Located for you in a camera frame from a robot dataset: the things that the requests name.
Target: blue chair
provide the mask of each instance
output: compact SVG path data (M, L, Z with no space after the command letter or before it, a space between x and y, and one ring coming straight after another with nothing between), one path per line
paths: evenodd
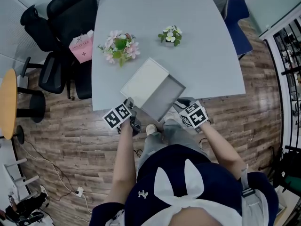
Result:
M249 17L248 7L245 0L228 0L223 11L222 17L232 38L238 59L253 50L248 38L238 25L238 21Z

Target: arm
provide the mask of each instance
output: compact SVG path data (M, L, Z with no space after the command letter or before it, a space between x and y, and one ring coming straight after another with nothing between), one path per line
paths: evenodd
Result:
M117 155L113 171L112 189L103 201L125 204L126 199L136 184L136 171L133 152L133 129L129 119L121 125Z
M8 200L9 200L9 203L10 203L10 206L13 208L13 211L17 211L17 205L15 203L15 200L14 198L10 195L8 196Z
M241 171L246 168L246 164L239 154L209 123L203 123L200 128L206 135L217 161L231 172L237 180L240 179Z

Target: white stool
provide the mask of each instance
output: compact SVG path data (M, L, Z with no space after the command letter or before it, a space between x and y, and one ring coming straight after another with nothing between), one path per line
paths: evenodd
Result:
M13 193L14 193L14 195L17 197L17 199L18 199L19 201L20 201L20 195L19 195L19 190L18 190L18 189L19 189L20 187L26 186L26 185L32 183L33 181L39 179L39 176L36 175L36 176L34 176L33 178L30 178L30 179L28 179L28 180L26 180L26 181L23 181L24 179L26 179L26 177L21 177L21 178L18 178L18 179L14 179L14 178L10 175L10 173L9 173L9 171L8 171L8 167L11 167L11 166L14 166L14 165L18 165L18 164L21 164L21 163L23 163L23 162L27 162L27 158L18 160L18 161L16 161L16 162L12 163L12 164L3 164L3 170L4 170L4 175L5 175L5 177L6 177L6 180L8 181L8 183L10 183L10 186L13 188ZM32 197L32 196L34 196L34 195L36 195L36 194L37 194L37 192L34 192L34 193L32 193L31 195L27 196L26 199L27 199L27 198L30 198L30 197Z

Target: round wooden table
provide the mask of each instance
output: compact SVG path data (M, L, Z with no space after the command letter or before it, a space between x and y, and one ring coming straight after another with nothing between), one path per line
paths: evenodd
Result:
M17 109L18 92L32 95L29 109ZM0 128L3 134L0 138L10 140L16 136L23 144L24 133L21 126L17 126L14 134L16 117L31 117L34 122L38 123L44 118L45 107L43 92L18 87L15 70L8 70L0 87Z

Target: open cardboard box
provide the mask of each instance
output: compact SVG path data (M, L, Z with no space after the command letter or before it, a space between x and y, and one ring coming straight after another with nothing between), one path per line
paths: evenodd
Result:
M160 122L185 88L168 70L148 58L120 92Z

